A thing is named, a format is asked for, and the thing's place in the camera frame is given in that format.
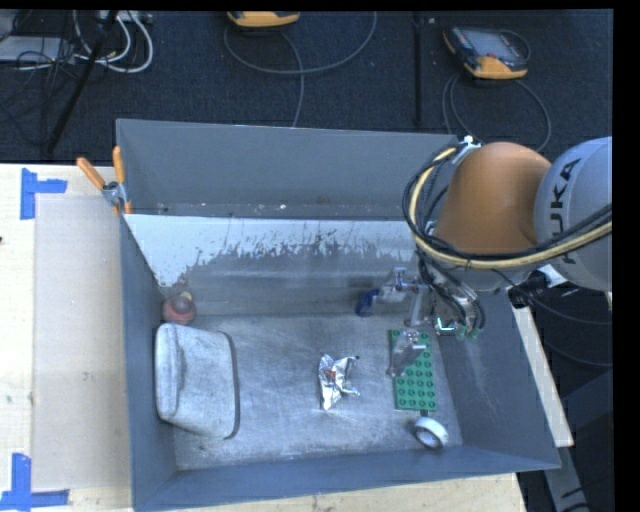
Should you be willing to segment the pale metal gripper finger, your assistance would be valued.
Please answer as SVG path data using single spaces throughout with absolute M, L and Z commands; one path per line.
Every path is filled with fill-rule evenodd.
M 386 373 L 391 377 L 403 376 L 405 369 L 413 364 L 426 350 L 427 335 L 416 330 L 393 330 L 390 333 L 389 366 Z
M 407 268 L 394 266 L 378 288 L 376 300 L 381 304 L 399 304 L 419 291 L 415 279 L 407 279 Z

